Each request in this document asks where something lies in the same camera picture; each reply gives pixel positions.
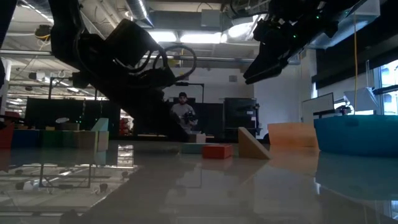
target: red block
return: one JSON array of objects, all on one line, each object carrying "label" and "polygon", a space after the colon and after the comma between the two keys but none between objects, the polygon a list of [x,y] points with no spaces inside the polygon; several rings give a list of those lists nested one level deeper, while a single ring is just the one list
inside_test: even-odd
[{"label": "red block", "polygon": [[233,154],[231,145],[207,145],[201,149],[202,157],[205,159],[225,159]]},{"label": "red block", "polygon": [[12,135],[14,134],[14,124],[0,130],[0,149],[10,149]]}]

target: wooden ramp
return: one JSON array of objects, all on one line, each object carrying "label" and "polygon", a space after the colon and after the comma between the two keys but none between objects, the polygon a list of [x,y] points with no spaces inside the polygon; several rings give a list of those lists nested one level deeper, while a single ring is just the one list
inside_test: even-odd
[{"label": "wooden ramp", "polygon": [[271,159],[269,151],[246,128],[238,129],[239,157]]}]

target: black panel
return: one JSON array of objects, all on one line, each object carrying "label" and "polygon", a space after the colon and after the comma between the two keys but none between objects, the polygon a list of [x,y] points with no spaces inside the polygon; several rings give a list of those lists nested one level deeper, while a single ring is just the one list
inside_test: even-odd
[{"label": "black panel", "polygon": [[[398,1],[388,1],[381,6],[381,16],[357,33],[358,73],[366,71],[369,60],[370,69],[398,59],[398,26],[396,9]],[[334,47],[317,50],[317,75],[312,82],[317,88],[355,76],[354,37],[351,35]]]},{"label": "black panel", "polygon": [[48,100],[28,98],[25,120],[33,124],[36,129],[45,129],[46,126],[55,126],[58,118],[69,118],[71,122],[80,120],[83,114],[81,100]]},{"label": "black panel", "polygon": [[81,130],[91,130],[99,118],[108,118],[109,135],[114,136],[119,133],[120,106],[110,101],[28,98],[25,119],[36,129],[55,126],[58,118],[80,122]]},{"label": "black panel", "polygon": [[223,134],[223,104],[196,103],[193,108],[198,116],[198,125],[194,131],[202,131],[207,135],[222,137]]}]

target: glossy table surface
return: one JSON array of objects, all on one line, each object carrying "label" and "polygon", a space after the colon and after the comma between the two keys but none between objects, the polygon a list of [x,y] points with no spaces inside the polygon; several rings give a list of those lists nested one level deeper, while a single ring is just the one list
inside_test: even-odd
[{"label": "glossy table surface", "polygon": [[269,161],[134,153],[131,146],[116,153],[112,165],[65,158],[0,171],[0,223],[370,224],[398,218],[395,158],[275,146]]}]

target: yellow cable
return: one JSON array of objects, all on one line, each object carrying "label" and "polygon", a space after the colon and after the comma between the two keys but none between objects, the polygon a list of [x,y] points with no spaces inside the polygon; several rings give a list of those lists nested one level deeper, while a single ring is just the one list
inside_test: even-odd
[{"label": "yellow cable", "polygon": [[356,45],[356,13],[354,12],[354,60],[355,60],[355,89],[354,89],[354,115],[356,113],[356,89],[358,81],[358,54]]},{"label": "yellow cable", "polygon": [[48,34],[48,35],[44,35],[44,36],[37,36],[37,35],[35,35],[37,38],[49,38],[50,37],[50,34]]}]

